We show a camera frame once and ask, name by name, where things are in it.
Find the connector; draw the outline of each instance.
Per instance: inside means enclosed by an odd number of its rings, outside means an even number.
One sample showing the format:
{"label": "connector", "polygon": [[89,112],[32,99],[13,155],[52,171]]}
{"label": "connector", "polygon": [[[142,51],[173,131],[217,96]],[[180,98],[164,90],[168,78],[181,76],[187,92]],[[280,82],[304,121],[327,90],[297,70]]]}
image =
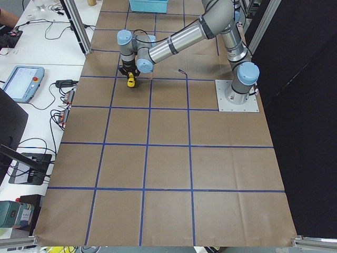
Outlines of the connector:
{"label": "connector", "polygon": [[61,127],[65,127],[67,120],[68,120],[69,113],[70,113],[70,109],[67,108],[60,113],[61,114],[60,116],[58,116],[57,123]]}
{"label": "connector", "polygon": [[65,95],[64,95],[64,100],[63,103],[64,104],[72,104],[73,100],[74,100],[74,95],[75,95],[75,91],[72,89],[71,91],[68,91]]}
{"label": "connector", "polygon": [[77,84],[78,81],[73,81],[71,79],[68,79],[68,80],[57,80],[55,82],[55,86],[57,88],[67,88],[67,87],[73,87],[74,84]]}

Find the grid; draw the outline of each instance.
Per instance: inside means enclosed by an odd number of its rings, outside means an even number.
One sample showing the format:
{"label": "grid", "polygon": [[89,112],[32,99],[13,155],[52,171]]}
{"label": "grid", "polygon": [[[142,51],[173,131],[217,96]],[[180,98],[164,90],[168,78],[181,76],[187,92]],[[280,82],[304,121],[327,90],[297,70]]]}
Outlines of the grid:
{"label": "grid", "polygon": [[261,101],[258,114],[217,110],[214,79],[231,77],[221,42],[155,65],[135,89],[117,71],[119,30],[161,39],[200,13],[193,0],[170,0],[168,14],[103,3],[35,231],[42,245],[290,244]]}

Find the black panel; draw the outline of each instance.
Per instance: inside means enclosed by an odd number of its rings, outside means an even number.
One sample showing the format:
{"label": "black panel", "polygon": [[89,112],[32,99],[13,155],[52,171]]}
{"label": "black panel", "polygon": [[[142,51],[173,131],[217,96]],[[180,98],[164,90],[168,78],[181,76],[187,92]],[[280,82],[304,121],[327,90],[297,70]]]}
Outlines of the black panel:
{"label": "black panel", "polygon": [[[25,130],[28,114],[0,89],[0,144],[16,150]],[[12,162],[0,154],[0,183],[2,183],[8,165]]]}
{"label": "black panel", "polygon": [[253,56],[264,105],[337,33],[336,10],[336,0],[280,3]]}
{"label": "black panel", "polygon": [[299,235],[337,238],[336,41],[265,110]]}

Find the white mounting plate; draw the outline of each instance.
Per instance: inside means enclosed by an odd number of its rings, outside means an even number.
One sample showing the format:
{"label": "white mounting plate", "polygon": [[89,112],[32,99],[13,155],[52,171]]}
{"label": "white mounting plate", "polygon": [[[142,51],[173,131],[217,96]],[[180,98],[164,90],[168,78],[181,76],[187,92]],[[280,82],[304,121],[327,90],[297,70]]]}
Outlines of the white mounting plate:
{"label": "white mounting plate", "polygon": [[232,82],[233,80],[215,80],[219,112],[259,112],[259,106],[257,105],[255,95],[249,96],[248,100],[240,105],[232,104],[225,98],[225,89],[231,85]]}

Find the teal device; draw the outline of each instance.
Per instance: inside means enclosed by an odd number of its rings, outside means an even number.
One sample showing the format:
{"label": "teal device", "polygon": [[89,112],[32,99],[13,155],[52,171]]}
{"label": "teal device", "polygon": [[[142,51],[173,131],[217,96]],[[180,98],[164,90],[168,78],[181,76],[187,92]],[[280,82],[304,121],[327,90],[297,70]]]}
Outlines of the teal device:
{"label": "teal device", "polygon": [[44,68],[15,66],[5,82],[3,90],[17,103],[28,103],[40,86]]}

